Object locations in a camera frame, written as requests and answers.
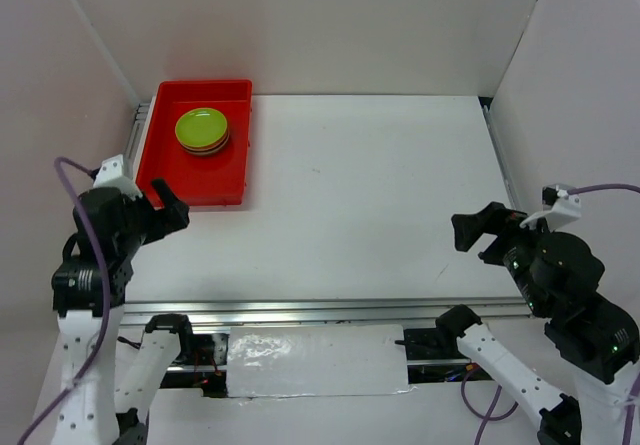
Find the cream floral plate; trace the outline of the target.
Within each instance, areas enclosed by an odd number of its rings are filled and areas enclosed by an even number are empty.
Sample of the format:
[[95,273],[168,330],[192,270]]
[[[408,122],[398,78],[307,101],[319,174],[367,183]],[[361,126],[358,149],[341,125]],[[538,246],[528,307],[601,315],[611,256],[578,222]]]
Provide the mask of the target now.
[[221,150],[223,150],[226,147],[227,143],[219,143],[214,147],[209,147],[209,148],[190,148],[190,147],[186,147],[183,146],[182,149],[186,152],[189,153],[191,155],[194,156],[210,156],[210,155],[214,155],[216,153],[219,153]]

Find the orange plate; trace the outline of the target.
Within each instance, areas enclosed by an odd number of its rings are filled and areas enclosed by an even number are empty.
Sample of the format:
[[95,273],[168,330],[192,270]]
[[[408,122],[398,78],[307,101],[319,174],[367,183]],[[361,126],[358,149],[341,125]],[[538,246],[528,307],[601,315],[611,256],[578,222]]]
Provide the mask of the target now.
[[184,144],[181,145],[181,147],[190,154],[194,154],[194,155],[210,155],[210,154],[215,154],[218,151],[220,151],[221,149],[223,149],[227,143],[229,142],[229,138],[226,138],[225,140],[221,140],[218,141],[214,144],[212,144],[211,146],[208,147],[188,147]]
[[219,140],[217,140],[216,142],[209,144],[209,145],[205,145],[205,146],[199,146],[199,147],[195,147],[195,146],[190,146],[187,145],[183,142],[180,143],[181,147],[186,149],[189,152],[193,152],[193,153],[212,153],[214,150],[222,148],[226,145],[226,143],[229,141],[230,136],[229,135],[225,135],[222,138],[220,138]]

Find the green plate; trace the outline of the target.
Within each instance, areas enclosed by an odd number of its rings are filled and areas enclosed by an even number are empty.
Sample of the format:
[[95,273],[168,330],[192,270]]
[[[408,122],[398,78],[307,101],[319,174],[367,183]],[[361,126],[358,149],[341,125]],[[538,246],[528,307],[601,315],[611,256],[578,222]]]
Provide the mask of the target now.
[[213,108],[196,108],[184,113],[176,122],[175,136],[188,148],[209,148],[228,134],[225,115]]

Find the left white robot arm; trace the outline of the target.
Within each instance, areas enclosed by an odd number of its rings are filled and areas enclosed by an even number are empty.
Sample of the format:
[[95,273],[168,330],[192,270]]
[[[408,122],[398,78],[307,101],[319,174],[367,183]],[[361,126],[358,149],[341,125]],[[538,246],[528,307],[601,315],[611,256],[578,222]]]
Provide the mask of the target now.
[[115,381],[116,348],[126,287],[139,249],[185,229],[189,207],[162,179],[155,208],[139,190],[95,186],[77,196],[77,230],[64,245],[51,280],[63,339],[62,390],[53,402],[55,444],[144,444],[148,413],[167,368],[196,355],[197,339],[183,314],[153,316],[134,362]]

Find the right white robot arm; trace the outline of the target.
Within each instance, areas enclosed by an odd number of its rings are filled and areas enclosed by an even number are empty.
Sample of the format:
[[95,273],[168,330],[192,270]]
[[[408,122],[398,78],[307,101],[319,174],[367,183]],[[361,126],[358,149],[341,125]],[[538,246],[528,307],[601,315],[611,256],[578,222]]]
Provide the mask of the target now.
[[451,222],[459,252],[492,236],[480,260],[508,272],[544,335],[519,345],[527,327],[493,330],[457,305],[435,321],[438,350],[494,379],[541,444],[638,443],[639,326],[599,293],[605,266],[587,243],[497,202]]

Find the red plastic bin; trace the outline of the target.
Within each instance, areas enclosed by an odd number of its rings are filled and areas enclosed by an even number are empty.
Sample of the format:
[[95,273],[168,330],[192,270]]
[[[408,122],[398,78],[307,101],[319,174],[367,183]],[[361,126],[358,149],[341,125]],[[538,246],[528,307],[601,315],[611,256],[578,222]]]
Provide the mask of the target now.
[[[252,82],[247,79],[165,81],[158,87],[141,149],[136,184],[157,207],[151,187],[164,179],[192,207],[239,205],[243,201],[249,150]],[[175,136],[177,120],[196,108],[213,108],[228,121],[231,148],[224,156],[187,154]]]

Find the white foil cover sheet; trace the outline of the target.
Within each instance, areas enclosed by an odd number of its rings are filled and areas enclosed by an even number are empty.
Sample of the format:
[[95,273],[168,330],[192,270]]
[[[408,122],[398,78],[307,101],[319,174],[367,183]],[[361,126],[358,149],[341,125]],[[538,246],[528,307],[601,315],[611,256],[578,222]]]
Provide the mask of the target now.
[[386,396],[409,390],[399,325],[238,327],[228,342],[232,398]]

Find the aluminium rail frame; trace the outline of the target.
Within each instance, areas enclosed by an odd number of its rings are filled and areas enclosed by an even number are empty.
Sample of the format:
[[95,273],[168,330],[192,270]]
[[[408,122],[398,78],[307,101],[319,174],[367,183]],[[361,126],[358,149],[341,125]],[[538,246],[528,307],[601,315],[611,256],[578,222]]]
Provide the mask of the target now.
[[125,327],[528,316],[503,272],[453,247],[453,214],[508,201],[477,97],[257,95],[248,157],[241,205],[197,208],[137,255]]

